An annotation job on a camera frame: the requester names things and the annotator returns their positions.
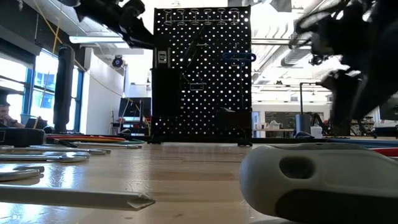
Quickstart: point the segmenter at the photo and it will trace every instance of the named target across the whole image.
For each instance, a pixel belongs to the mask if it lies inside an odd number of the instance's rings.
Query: person
[[[24,128],[25,126],[13,119],[9,115],[10,104],[7,102],[0,102],[0,123],[12,128]]]

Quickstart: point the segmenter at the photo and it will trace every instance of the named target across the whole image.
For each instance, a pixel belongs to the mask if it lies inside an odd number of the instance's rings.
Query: wooden workbench
[[[0,203],[0,223],[292,224],[262,215],[243,200],[238,169],[248,150],[235,144],[165,143],[114,149],[81,164],[29,164],[45,166],[40,181],[7,184],[137,191],[157,203],[139,212]]]

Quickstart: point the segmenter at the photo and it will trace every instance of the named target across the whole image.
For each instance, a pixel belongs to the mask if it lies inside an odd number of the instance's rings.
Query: white wall
[[[260,123],[265,123],[266,112],[300,112],[300,103],[253,103],[252,110],[260,112]],[[303,111],[323,113],[323,119],[330,117],[329,104],[304,103]],[[264,131],[261,131],[260,137],[265,137]]]
[[[118,117],[123,76],[86,49],[80,130],[85,134],[108,134],[111,112]]]

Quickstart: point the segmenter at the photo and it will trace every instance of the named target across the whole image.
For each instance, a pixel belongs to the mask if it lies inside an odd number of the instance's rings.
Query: ceiling
[[[23,0],[26,4],[37,10],[34,0]],[[62,30],[69,35],[111,36],[116,35],[107,28],[85,18],[78,22],[75,12],[70,7],[62,6],[57,0],[36,0],[46,18],[54,24],[60,24]],[[142,19],[146,27],[153,27],[154,8],[168,7],[226,7],[228,0],[142,0],[146,5],[146,12]],[[289,39],[294,31],[294,20],[304,13],[327,7],[338,0],[243,0],[254,4],[251,13],[252,38],[261,39]],[[106,59],[112,58],[118,51],[123,54],[139,54],[136,51],[125,49],[126,44],[100,44],[101,54]],[[252,64],[253,99],[266,99],[274,95],[273,89],[266,85],[282,81],[283,84],[298,85],[300,82],[319,81],[331,68],[341,66],[337,58],[332,58],[327,63],[314,67],[309,65],[310,50],[291,52],[286,45],[253,45],[252,52],[257,55],[257,60]],[[290,93],[295,94],[297,87],[290,88]],[[330,92],[312,91],[311,96],[325,96]]]

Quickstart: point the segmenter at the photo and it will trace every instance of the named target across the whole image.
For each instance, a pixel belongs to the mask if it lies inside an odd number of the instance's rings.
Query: black pegboard
[[[250,137],[251,128],[221,129],[216,125],[216,111],[220,107],[251,112],[251,63],[241,67],[222,59],[226,52],[251,52],[250,6],[155,9],[154,35],[166,42],[169,40],[170,66],[181,70],[184,79],[180,87],[179,115],[175,118],[153,117],[152,133],[159,136]],[[195,39],[199,40],[197,57],[186,70],[183,58]],[[206,84],[202,91],[196,91],[191,90],[189,83]]]

